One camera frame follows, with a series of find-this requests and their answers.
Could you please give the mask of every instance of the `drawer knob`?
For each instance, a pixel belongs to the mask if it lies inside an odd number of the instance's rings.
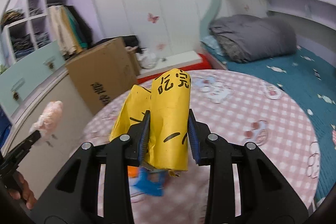
[[[19,93],[17,91],[13,91],[13,99],[17,101],[19,98],[20,98]]]
[[[54,62],[48,62],[48,68],[53,69],[54,68]]]

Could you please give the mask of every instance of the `yellow paper roll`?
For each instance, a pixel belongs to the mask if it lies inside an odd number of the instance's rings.
[[[187,125],[191,79],[172,69],[152,83],[151,123],[145,161],[157,169],[188,170]]]
[[[114,124],[110,141],[127,134],[131,125],[142,122],[146,110],[150,109],[151,91],[134,85],[124,102],[121,112]]]

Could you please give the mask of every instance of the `light green drawer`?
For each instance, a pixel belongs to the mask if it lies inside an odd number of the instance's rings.
[[[32,52],[0,75],[0,104],[11,116],[23,100],[53,72],[65,64],[57,42]]]

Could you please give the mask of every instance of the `gray blanket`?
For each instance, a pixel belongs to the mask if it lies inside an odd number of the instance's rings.
[[[228,38],[241,50],[243,60],[234,60],[236,62],[251,62],[296,52],[294,29],[276,17],[222,17],[211,23],[210,30],[218,41],[227,41],[223,38]]]

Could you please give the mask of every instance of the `gingham tablecloth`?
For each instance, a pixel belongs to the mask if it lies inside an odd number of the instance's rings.
[[[253,141],[268,156],[309,207],[318,183],[320,151],[305,112],[286,93],[250,75],[226,70],[190,71],[190,107],[199,122],[230,143]],[[142,84],[151,88],[152,81]],[[111,129],[129,92],[102,109],[84,129],[81,143],[108,142]],[[136,224],[203,223],[209,167],[199,167],[189,149],[189,170],[168,178],[163,197],[131,199]],[[103,214],[104,168],[101,170],[98,212]],[[238,173],[234,169],[236,215],[240,215]]]

